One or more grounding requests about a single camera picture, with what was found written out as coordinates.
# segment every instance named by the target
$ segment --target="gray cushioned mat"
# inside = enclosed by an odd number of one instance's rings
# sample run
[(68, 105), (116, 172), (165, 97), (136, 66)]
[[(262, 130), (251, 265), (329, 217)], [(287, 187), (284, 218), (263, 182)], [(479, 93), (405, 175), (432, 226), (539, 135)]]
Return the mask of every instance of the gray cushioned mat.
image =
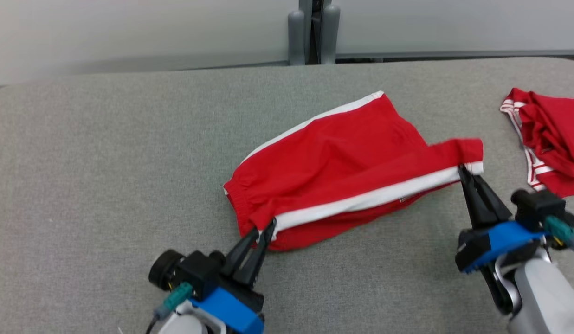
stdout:
[[(221, 188), (257, 145), (383, 90), (427, 142), (480, 137), (508, 205), (526, 160), (499, 104), (574, 97), (574, 61), (484, 59), (105, 74), (0, 89), (0, 332), (143, 332), (167, 248), (239, 238)], [(568, 199), (574, 211), (574, 197)], [(480, 275), (454, 264), (461, 187), (307, 249), (259, 277), (268, 333), (499, 333)], [(554, 254), (574, 286), (574, 253)]]

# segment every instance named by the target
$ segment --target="red garment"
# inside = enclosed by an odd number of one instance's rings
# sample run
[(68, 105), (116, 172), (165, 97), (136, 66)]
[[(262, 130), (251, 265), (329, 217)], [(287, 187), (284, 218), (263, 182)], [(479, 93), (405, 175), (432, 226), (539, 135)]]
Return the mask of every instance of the red garment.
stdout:
[(524, 143), (529, 184), (561, 197), (574, 195), (574, 99), (514, 88), (500, 110)]
[(225, 190), (240, 233), (276, 218), (272, 250), (318, 243), (482, 173), (479, 139), (427, 146), (383, 92), (325, 112), (256, 148)]

